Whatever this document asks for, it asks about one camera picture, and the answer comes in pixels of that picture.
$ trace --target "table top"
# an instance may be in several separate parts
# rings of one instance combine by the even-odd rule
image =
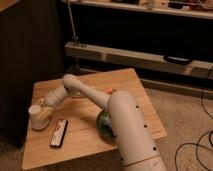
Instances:
[[[100,72],[79,78],[99,90],[113,88],[129,92],[143,111],[153,138],[167,135],[134,69]],[[60,79],[37,82],[34,85],[32,103],[60,84]],[[67,98],[54,109],[50,124],[44,130],[33,131],[29,122],[22,168],[28,170],[116,149],[114,142],[104,140],[96,129],[96,117],[100,111],[101,109],[87,98]],[[64,142],[60,149],[51,149],[54,127],[60,118],[69,121]]]

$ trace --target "black cable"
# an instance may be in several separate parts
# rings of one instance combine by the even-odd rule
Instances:
[[[212,65],[211,69],[208,71],[208,74],[207,74],[206,79],[209,79],[212,70],[213,70],[213,65]],[[205,83],[206,83],[206,82],[204,82],[203,88],[202,88],[202,91],[201,91],[201,98],[200,98],[200,99],[201,99],[201,104],[202,104],[202,107],[203,107],[204,111],[206,112],[206,114],[207,114],[211,119],[213,119],[213,115],[210,114],[210,113],[208,112],[208,110],[206,109],[206,107],[205,107],[205,105],[204,105],[204,101],[203,101],[204,91],[205,91]],[[200,141],[203,139],[203,137],[205,137],[205,136],[208,135],[208,134],[209,134],[209,136],[208,136],[209,144],[211,145],[211,148],[212,148],[212,149],[209,148],[209,147],[207,147],[207,146],[204,146],[204,145],[201,145],[201,144],[200,144]],[[211,169],[209,169],[208,167],[206,167],[206,166],[201,162],[201,160],[200,160],[200,158],[199,158],[199,155],[198,155],[198,148],[201,147],[201,148],[204,148],[204,149],[206,149],[206,150],[209,150],[209,151],[212,151],[212,152],[213,152],[213,130],[204,133],[204,134],[199,138],[199,140],[198,140],[197,143],[184,143],[184,144],[181,144],[181,145],[177,148],[177,150],[176,150],[176,152],[175,152],[175,168],[176,168],[177,171],[178,171],[177,155],[178,155],[179,150],[180,150],[183,146],[185,146],[185,145],[194,145],[194,146],[196,146],[196,159],[197,159],[197,161],[199,162],[199,164],[200,164],[203,168],[205,168],[205,169],[208,170],[208,171],[212,171]]]
[[[201,144],[200,144],[200,141],[201,141],[201,140],[203,139],[203,137],[204,137],[205,135],[207,135],[207,134],[209,134],[209,137],[211,138],[211,136],[213,135],[213,130],[204,133],[204,134],[199,138],[199,140],[198,140],[197,143],[184,143],[184,144],[181,144],[181,145],[177,148],[177,150],[176,150],[176,152],[175,152],[175,168],[176,168],[177,171],[179,171],[178,165],[177,165],[177,155],[178,155],[178,152],[179,152],[179,150],[180,150],[183,146],[186,146],[186,145],[194,145],[194,146],[196,146],[196,158],[197,158],[198,162],[200,163],[200,165],[201,165],[203,168],[205,168],[205,169],[208,170],[208,171],[211,171],[211,169],[209,169],[208,167],[206,167],[206,166],[200,161],[200,158],[199,158],[199,156],[198,156],[198,147],[201,147],[201,148],[204,148],[204,149],[206,149],[206,150],[209,150],[209,151],[213,152],[213,149],[212,149],[212,148],[209,148],[209,147],[207,147],[207,146],[204,146],[204,145],[201,145]]]
[[[212,70],[213,70],[213,66],[212,66],[211,69],[209,70],[206,79],[209,79],[209,76],[210,76]],[[202,88],[202,91],[201,91],[201,97],[200,97],[200,99],[201,99],[201,104],[202,104],[202,107],[203,107],[204,111],[206,112],[206,114],[207,114],[211,119],[213,119],[213,116],[208,112],[208,110],[206,109],[206,107],[205,107],[205,105],[204,105],[204,101],[203,101],[204,91],[205,91],[205,82],[204,82],[204,85],[203,85],[203,88]]]
[[[212,135],[213,135],[213,131],[210,132],[210,134],[209,134],[209,143],[210,143],[210,145],[211,145],[212,148],[213,148]]]
[[[213,131],[208,131],[208,132],[206,132],[205,134],[203,134],[200,138],[199,138],[199,140],[197,141],[197,144],[199,145],[200,144],[200,141],[203,139],[203,137],[205,136],[205,135],[210,135],[210,137],[211,137],[211,134],[213,133]],[[199,156],[198,156],[198,146],[196,146],[196,158],[197,158],[197,160],[198,160],[198,162],[200,163],[200,165],[203,167],[203,168],[205,168],[206,170],[208,170],[208,171],[211,171],[211,169],[209,169],[208,167],[206,167],[204,164],[203,164],[203,162],[201,162],[201,160],[200,160],[200,158],[199,158]]]

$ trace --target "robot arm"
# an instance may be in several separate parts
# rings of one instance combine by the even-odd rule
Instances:
[[[166,171],[143,114],[130,94],[115,91],[109,96],[83,84],[71,74],[65,75],[62,82],[63,85],[45,97],[47,106],[56,106],[69,94],[80,91],[108,111],[125,171]]]

